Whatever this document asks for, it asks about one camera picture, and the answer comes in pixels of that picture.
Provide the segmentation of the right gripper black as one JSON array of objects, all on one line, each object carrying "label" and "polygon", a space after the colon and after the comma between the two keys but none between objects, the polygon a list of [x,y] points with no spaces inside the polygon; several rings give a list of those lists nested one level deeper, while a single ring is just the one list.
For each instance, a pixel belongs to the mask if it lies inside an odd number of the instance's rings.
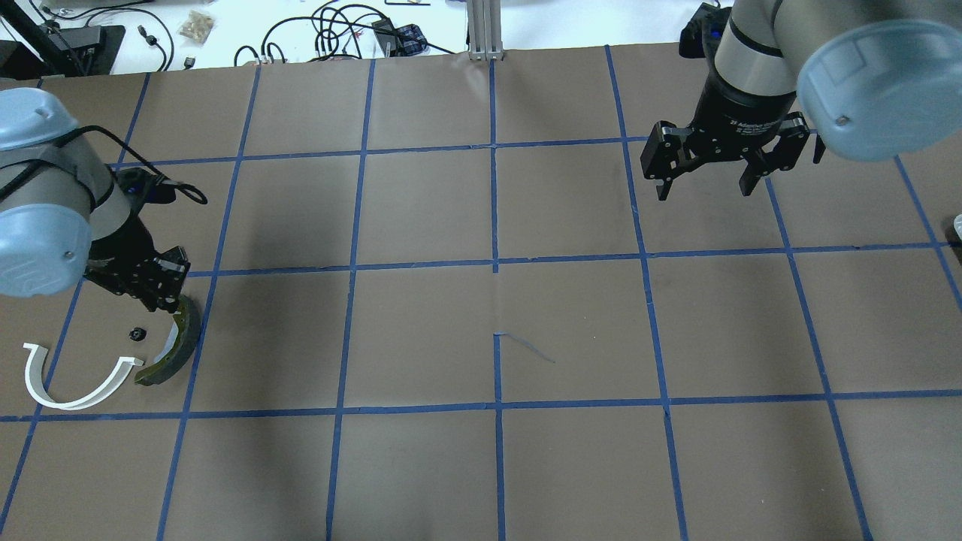
[{"label": "right gripper black", "polygon": [[[789,113],[794,100],[796,92],[750,95],[709,75],[688,127],[654,123],[640,154],[643,176],[654,182],[658,200],[666,201],[674,179],[700,168],[701,157],[742,156],[739,188],[747,198],[764,177],[790,171],[803,154],[812,130],[803,113]],[[776,136],[774,148],[765,151],[762,146]]]}]

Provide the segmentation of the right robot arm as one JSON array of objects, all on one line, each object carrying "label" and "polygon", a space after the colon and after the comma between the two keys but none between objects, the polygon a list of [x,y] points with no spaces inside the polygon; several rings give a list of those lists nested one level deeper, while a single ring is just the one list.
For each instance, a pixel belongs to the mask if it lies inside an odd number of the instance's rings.
[{"label": "right robot arm", "polygon": [[711,163],[745,164],[751,195],[796,167],[809,137],[859,162],[917,152],[960,131],[958,1],[735,1],[704,3],[679,34],[678,53],[705,59],[693,119],[658,121],[640,154],[659,200]]}]

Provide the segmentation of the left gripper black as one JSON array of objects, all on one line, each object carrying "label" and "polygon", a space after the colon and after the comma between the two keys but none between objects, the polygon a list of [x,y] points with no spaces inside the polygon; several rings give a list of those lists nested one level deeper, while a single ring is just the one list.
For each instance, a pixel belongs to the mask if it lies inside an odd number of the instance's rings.
[{"label": "left gripper black", "polygon": [[92,242],[83,277],[115,295],[147,298],[150,312],[174,313],[189,270],[185,247],[157,253],[140,217],[130,215],[116,231]]}]

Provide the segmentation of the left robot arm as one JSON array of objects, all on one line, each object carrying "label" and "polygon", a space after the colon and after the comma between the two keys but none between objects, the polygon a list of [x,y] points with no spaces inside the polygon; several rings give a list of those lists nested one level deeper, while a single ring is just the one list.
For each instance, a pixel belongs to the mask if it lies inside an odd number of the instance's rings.
[{"label": "left robot arm", "polygon": [[101,126],[82,126],[50,92],[3,90],[1,113],[2,294],[48,297],[89,280],[148,311],[181,311],[186,251],[158,251],[140,212],[178,194],[199,204],[206,196],[144,159],[114,171],[87,135],[123,140]]}]

